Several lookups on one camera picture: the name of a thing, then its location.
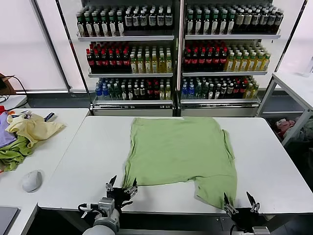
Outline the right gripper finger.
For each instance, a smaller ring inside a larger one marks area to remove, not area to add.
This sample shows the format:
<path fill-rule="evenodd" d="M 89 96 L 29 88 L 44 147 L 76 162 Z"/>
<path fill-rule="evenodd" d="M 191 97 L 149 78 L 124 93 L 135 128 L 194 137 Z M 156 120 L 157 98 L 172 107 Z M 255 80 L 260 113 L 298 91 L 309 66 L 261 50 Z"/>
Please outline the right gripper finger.
<path fill-rule="evenodd" d="M 239 211 L 231 205 L 225 192 L 224 192 L 224 210 L 226 211 L 227 214 L 238 214 L 239 213 Z"/>
<path fill-rule="evenodd" d="M 248 191 L 246 192 L 246 194 L 247 194 L 248 200 L 249 200 L 249 202 L 251 204 L 250 211 L 251 212 L 259 212 L 260 203 L 256 202 L 254 197 Z"/>

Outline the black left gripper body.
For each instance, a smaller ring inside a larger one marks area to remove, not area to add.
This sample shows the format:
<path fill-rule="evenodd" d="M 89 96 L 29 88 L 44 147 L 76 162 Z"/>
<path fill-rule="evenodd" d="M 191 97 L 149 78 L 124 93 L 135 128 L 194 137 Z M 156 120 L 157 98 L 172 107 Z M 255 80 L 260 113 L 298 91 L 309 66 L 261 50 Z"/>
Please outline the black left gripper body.
<path fill-rule="evenodd" d="M 107 197 L 114 200 L 114 208 L 121 209 L 132 203 L 134 191 L 125 188 L 112 188 L 107 190 Z"/>

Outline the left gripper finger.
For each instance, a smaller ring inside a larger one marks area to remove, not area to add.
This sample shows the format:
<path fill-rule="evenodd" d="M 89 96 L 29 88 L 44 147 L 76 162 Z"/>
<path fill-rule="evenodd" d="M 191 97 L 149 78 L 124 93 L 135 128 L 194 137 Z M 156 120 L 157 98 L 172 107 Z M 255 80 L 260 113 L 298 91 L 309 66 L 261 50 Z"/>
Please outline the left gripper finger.
<path fill-rule="evenodd" d="M 136 194 L 138 192 L 138 185 L 137 185 L 136 178 L 134 179 L 132 186 L 125 189 L 124 192 L 127 194 Z"/>
<path fill-rule="evenodd" d="M 116 181 L 117 175 L 112 177 L 108 183 L 106 183 L 106 191 L 113 191 L 113 186 Z"/>

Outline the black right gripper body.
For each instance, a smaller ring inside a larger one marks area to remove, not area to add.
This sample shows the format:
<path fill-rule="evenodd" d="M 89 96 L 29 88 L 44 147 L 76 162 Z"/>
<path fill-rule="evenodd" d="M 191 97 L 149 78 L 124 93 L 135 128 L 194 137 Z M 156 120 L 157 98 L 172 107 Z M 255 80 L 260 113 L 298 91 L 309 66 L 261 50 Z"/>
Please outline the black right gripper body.
<path fill-rule="evenodd" d="M 230 213 L 230 217 L 241 231 L 252 231 L 257 224 L 257 213 L 251 208 L 237 208 Z"/>

